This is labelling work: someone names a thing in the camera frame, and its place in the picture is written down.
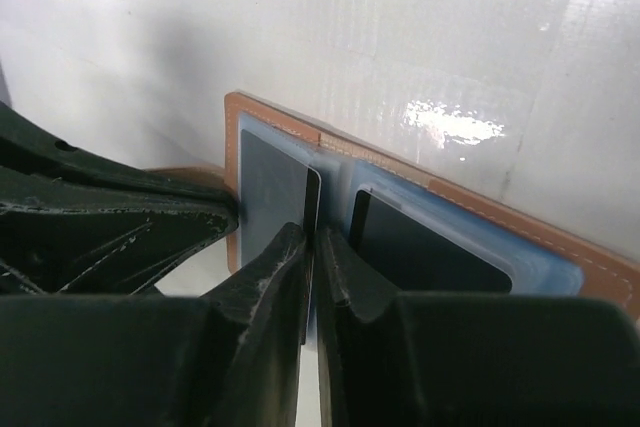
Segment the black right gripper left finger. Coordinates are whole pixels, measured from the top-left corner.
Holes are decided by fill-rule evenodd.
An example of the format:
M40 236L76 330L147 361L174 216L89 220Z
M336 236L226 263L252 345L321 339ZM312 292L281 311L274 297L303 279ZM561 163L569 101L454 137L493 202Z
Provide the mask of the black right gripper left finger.
M292 426L296 422L309 253L284 224L252 261L194 298L204 308L192 364L156 426Z

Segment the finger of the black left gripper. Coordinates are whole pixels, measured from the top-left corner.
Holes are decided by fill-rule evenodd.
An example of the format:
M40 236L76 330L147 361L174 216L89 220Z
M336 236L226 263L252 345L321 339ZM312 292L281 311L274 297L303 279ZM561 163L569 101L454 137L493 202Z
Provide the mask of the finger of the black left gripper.
M1 107L1 292L138 294L238 226L217 175L135 169Z

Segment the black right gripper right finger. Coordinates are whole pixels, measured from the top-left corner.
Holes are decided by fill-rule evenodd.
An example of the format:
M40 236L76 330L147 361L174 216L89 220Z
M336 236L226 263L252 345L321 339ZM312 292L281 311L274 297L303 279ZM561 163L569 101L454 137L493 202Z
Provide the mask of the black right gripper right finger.
M364 262L342 233L314 240L321 419L325 426L497 426L491 404L430 409L406 297L465 299L471 291L406 292Z

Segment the tan leather card holder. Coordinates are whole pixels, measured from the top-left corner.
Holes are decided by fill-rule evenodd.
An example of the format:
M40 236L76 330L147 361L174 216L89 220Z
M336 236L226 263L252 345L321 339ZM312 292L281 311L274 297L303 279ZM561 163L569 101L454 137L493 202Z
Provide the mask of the tan leather card holder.
M639 266L570 233L397 159L313 119L230 93L225 107L227 186L240 207L241 132L246 130L321 178L317 228L336 226L349 242L363 190L506 273L508 293L580 295L639 315ZM238 230L227 241L231 271L243 267Z

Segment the dark card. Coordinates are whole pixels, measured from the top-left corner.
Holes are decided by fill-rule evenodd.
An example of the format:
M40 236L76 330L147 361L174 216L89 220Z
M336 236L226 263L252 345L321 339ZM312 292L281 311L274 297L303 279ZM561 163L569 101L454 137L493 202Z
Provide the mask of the dark card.
M321 194L321 178L317 171L307 169L303 229L306 236L307 259L307 313L303 345L315 347L315 307L313 294L314 236L317 229L318 209Z

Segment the dark card right sleeve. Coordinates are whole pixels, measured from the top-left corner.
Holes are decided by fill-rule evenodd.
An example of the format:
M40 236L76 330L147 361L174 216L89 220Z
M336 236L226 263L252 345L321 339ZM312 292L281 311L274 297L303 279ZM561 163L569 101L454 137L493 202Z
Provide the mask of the dark card right sleeve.
M349 244L374 270L404 291L508 293L510 277L360 190Z

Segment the dark card sleeve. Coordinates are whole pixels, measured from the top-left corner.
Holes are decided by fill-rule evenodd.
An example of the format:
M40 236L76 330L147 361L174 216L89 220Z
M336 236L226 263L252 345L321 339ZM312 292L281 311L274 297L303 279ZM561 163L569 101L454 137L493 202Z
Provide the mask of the dark card sleeve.
M240 147L240 258L246 265L285 224L303 223L307 169L246 130Z
M510 277L360 190L349 244L374 270L404 291L508 293Z

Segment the dark card left sleeve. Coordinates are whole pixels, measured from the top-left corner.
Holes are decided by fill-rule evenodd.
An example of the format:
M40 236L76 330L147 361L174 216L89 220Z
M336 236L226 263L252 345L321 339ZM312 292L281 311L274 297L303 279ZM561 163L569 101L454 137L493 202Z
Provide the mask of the dark card left sleeve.
M240 258L246 265L285 224L303 223L307 169L246 130L240 147Z

